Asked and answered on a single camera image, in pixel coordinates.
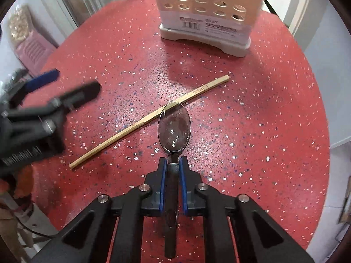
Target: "red table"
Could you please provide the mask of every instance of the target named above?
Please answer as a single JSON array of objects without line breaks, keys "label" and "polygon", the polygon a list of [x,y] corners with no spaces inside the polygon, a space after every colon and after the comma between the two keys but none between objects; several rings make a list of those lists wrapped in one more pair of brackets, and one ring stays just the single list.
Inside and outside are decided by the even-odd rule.
[{"label": "red table", "polygon": [[[94,79],[102,93],[68,116],[66,152],[35,165],[35,202],[61,229],[101,193],[116,196],[141,184],[165,156],[156,121],[76,171],[68,164],[181,94],[229,74],[229,82],[186,104],[192,136],[183,155],[205,183],[250,195],[306,248],[328,185],[329,135],[317,82],[288,29],[261,12],[250,52],[236,58],[205,44],[163,40],[159,25],[155,0],[113,2],[49,58],[45,69],[58,68],[61,78],[27,104]],[[180,216],[175,262],[204,261],[201,222]],[[143,235],[143,262],[165,261],[160,221],[145,219]]]}]

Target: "pink plastic object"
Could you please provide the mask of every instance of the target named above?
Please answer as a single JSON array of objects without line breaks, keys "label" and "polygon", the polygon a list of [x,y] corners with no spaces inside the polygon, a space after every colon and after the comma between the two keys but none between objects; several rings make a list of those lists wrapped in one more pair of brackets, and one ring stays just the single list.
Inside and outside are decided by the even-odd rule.
[{"label": "pink plastic object", "polygon": [[33,30],[26,40],[16,48],[16,54],[31,75],[38,76],[41,68],[55,49],[55,46]]}]

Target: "white floor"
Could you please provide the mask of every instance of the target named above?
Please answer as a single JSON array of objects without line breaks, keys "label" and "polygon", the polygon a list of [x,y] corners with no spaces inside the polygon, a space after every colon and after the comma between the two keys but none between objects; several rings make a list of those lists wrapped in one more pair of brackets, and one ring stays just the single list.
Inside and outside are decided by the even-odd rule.
[{"label": "white floor", "polygon": [[337,224],[342,211],[346,186],[351,176],[351,143],[345,143],[330,150],[329,185],[322,216],[307,252],[315,263],[323,263],[341,239],[343,224]]}]

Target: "white container base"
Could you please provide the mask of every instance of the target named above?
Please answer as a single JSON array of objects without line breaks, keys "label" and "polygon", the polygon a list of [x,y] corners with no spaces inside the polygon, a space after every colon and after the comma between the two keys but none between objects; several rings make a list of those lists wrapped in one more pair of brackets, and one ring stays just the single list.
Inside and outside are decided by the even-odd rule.
[{"label": "white container base", "polygon": [[195,32],[167,29],[164,28],[162,24],[160,24],[160,32],[162,38],[169,39],[171,41],[176,41],[178,39],[189,39],[191,41],[203,42],[215,46],[222,50],[224,53],[234,55],[236,57],[244,57],[247,54],[247,51],[251,44],[250,38],[246,44],[240,44],[222,38],[197,34]]}]

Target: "plastic bag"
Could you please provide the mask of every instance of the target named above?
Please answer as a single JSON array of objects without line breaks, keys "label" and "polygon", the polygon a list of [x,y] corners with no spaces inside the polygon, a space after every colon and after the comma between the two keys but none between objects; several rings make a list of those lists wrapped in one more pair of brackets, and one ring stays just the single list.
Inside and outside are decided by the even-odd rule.
[{"label": "plastic bag", "polygon": [[33,30],[32,18],[26,5],[16,6],[8,20],[8,27],[12,45],[17,48]]}]

